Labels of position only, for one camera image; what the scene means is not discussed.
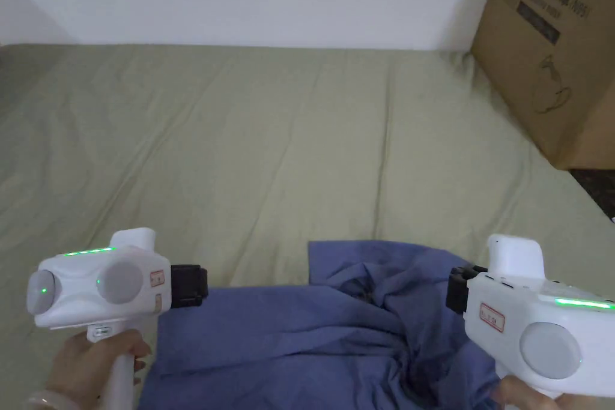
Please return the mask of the person's right hand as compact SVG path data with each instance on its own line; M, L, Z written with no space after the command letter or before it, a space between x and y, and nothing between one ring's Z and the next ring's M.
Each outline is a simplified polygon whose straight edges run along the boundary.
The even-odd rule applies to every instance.
M562 394L556 399L535 390L515 376L506 376L495 387L490 399L498 409L598 409L598 400L591 396Z

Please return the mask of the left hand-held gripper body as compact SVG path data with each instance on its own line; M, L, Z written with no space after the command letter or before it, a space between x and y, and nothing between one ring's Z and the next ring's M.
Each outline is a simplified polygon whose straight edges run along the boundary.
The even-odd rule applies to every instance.
M97 343L171 309L199 307L208 273L170 263L155 251L152 229L115 232L105 248L61 253L38 265L28 281L26 306L37 327L86 328Z

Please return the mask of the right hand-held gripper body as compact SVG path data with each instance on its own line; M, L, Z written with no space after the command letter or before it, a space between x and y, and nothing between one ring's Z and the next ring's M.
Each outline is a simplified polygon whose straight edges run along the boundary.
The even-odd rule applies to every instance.
M446 305L494 359L497 376L551 398L613 398L614 301L547 279L534 240L494 234L487 245L487 267L451 270Z

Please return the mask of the person's left hand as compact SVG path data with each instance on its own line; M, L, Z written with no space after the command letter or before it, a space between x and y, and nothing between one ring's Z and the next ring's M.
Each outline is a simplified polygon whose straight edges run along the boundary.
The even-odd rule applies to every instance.
M96 343L86 333L69 338L53 361L45 389L62 395L80 409L95 409L117 358L133 356L133 373L145 368L141 360L151 354L137 330L127 330Z

